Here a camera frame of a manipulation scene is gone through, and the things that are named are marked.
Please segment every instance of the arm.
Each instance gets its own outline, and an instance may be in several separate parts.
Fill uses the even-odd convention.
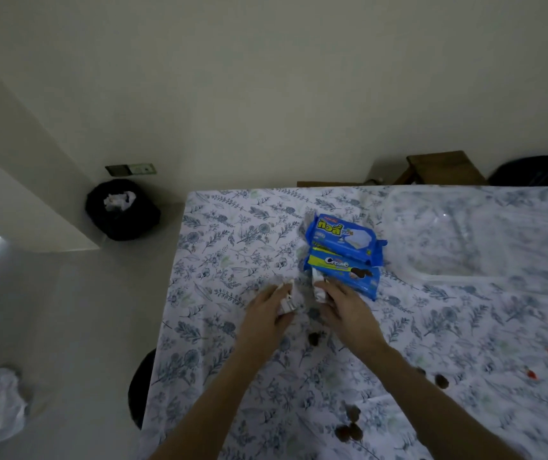
[[[521,460],[388,346],[372,312],[352,289],[334,281],[315,286],[324,289],[336,305],[335,309],[322,305],[325,322],[381,380],[435,459]]]
[[[232,355],[150,460],[217,458],[245,391],[293,320],[293,313],[277,317],[289,290],[270,286],[249,303]]]

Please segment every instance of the brown crumb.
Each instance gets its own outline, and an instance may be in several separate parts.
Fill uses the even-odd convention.
[[[310,342],[310,345],[312,345],[313,347],[316,347],[317,345],[319,345],[319,338],[321,337],[321,334],[318,333],[318,332],[311,332],[309,335],[308,335],[308,342]]]
[[[351,431],[351,439],[354,441],[361,441],[363,439],[363,431],[355,423],[349,425]]]
[[[446,389],[449,387],[449,380],[440,374],[436,375],[434,382],[436,383],[436,386],[440,387],[440,389]]]
[[[341,442],[348,442],[351,438],[351,428],[347,425],[338,426],[334,433]]]
[[[346,406],[346,415],[349,418],[349,421],[356,423],[359,421],[359,414],[361,410],[356,405],[347,405]]]

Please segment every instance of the floral tablecloth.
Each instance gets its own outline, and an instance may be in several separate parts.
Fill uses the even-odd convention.
[[[310,277],[301,272],[306,217],[314,211],[336,214],[386,239],[383,202],[392,190],[189,194],[157,344],[141,459],[216,377],[246,304],[276,276],[293,278],[303,303],[280,348],[245,394],[219,458],[430,458],[379,380],[323,326]],[[548,188],[476,190],[494,208],[513,215],[515,210],[524,216],[548,214]],[[523,234],[528,242],[532,232],[538,231]],[[541,263],[528,265],[525,276],[512,284],[546,283],[548,290],[548,251],[533,253]],[[426,377],[444,376],[446,393],[473,417],[526,458],[548,458],[548,294],[496,285],[410,284],[385,264],[370,308],[387,341]],[[322,335],[315,347],[307,339],[311,332]],[[334,435],[347,423],[345,403],[361,409],[362,441],[342,443]]]

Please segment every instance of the forearm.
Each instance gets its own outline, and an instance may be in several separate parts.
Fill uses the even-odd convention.
[[[411,367],[397,350],[383,345],[362,358],[381,380],[437,460],[518,459],[438,387]]]
[[[247,387],[259,370],[234,351],[211,385],[151,456],[216,459]]]

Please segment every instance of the white floor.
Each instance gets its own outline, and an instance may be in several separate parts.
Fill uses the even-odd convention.
[[[60,254],[0,241],[0,365],[33,391],[25,430],[0,459],[133,459],[127,388],[156,346],[182,205],[129,243]]]

